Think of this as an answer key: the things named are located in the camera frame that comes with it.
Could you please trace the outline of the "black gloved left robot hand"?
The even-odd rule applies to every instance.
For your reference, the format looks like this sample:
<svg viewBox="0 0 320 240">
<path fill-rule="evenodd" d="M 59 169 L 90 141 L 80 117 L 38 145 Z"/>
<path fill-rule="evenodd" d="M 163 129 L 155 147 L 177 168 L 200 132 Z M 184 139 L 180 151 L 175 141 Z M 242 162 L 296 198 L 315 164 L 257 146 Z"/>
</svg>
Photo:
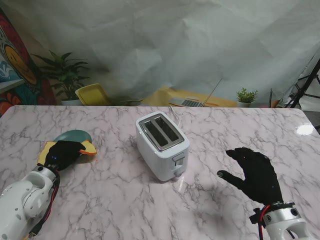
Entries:
<svg viewBox="0 0 320 240">
<path fill-rule="evenodd" d="M 80 142 L 59 140 L 48 149 L 43 165 L 52 170 L 62 171 L 73 164 L 85 149 Z"/>
</svg>

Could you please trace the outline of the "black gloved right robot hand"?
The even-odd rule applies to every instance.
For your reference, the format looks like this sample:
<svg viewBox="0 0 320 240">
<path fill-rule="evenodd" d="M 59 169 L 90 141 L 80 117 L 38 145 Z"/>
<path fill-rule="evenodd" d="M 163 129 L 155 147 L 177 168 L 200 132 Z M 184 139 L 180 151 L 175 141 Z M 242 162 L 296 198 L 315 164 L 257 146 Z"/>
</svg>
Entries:
<svg viewBox="0 0 320 240">
<path fill-rule="evenodd" d="M 226 154 L 242 168 L 244 179 L 225 170 L 219 170 L 218 177 L 265 206 L 284 202 L 277 174 L 267 156 L 246 147 L 229 149 Z"/>
</svg>

